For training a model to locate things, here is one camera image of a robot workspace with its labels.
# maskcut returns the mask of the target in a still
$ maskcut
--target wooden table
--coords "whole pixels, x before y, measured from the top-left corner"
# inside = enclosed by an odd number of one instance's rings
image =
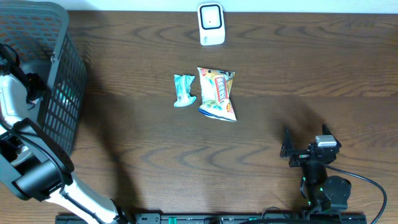
[[[226,41],[202,47],[193,12],[70,12],[89,81],[76,173],[131,212],[298,209],[301,170],[279,158],[282,129],[306,147],[326,123],[343,147],[333,166],[379,182],[398,219],[398,17],[225,13]],[[236,123],[204,117],[197,67],[236,71]],[[196,75],[174,108],[174,74]],[[349,211],[376,216],[382,194],[352,182]],[[0,187],[1,223],[53,223],[67,211]]]

